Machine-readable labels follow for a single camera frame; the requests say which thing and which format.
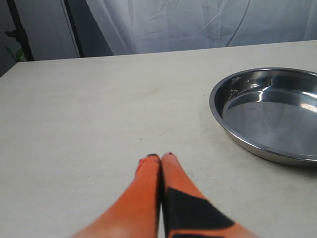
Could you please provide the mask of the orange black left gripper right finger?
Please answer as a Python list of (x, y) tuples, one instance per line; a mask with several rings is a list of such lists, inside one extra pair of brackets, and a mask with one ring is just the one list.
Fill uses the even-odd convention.
[(167, 238), (257, 238), (234, 222), (196, 188), (169, 152), (161, 158), (164, 232)]

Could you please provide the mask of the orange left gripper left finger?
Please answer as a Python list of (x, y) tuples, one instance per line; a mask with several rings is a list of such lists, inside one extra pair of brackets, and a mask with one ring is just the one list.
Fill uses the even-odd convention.
[(133, 181), (100, 217), (74, 238), (156, 238), (159, 228), (160, 158), (139, 161)]

